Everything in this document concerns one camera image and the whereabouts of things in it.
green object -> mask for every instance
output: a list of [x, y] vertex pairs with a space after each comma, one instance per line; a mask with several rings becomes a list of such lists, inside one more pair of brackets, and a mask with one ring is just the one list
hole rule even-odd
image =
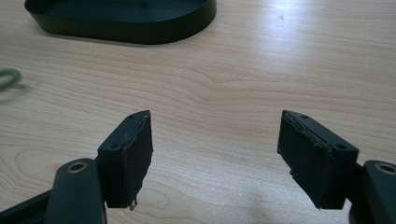
[[0, 77], [9, 76], [10, 79], [0, 82], [0, 91], [5, 90], [13, 85], [15, 85], [21, 79], [21, 73], [14, 68], [6, 68], [0, 70]]

light wood tabletop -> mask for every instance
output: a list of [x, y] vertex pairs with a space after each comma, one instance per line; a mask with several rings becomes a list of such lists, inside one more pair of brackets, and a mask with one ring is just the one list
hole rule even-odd
[[218, 0], [201, 33], [142, 46], [49, 35], [0, 1], [0, 210], [51, 189], [56, 170], [151, 111], [154, 154], [138, 206], [108, 223], [348, 223], [318, 210], [276, 153], [300, 112], [396, 163], [394, 0]]

wooden table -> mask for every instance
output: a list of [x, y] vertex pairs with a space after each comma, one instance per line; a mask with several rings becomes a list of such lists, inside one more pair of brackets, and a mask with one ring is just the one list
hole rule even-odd
[[317, 210], [276, 153], [283, 109], [396, 162], [394, 0], [218, 0], [176, 43], [49, 35], [22, 0], [0, 1], [0, 210], [52, 186], [56, 170], [149, 109], [154, 154], [133, 212], [108, 223], [347, 223]]

black tray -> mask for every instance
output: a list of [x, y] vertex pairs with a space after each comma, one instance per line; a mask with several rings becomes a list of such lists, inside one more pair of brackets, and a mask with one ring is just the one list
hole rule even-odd
[[216, 16], [216, 0], [26, 0], [51, 34], [136, 44], [164, 44], [195, 35]]

green ring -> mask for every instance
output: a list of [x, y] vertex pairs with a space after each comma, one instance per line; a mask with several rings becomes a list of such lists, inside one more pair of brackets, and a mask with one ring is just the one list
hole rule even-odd
[[11, 78], [3, 83], [0, 83], [0, 91], [3, 91], [6, 88], [9, 88], [13, 86], [15, 83], [17, 83], [21, 78], [21, 73], [17, 69], [13, 69], [13, 68], [1, 69], [0, 77], [5, 77], [5, 76], [9, 76]]

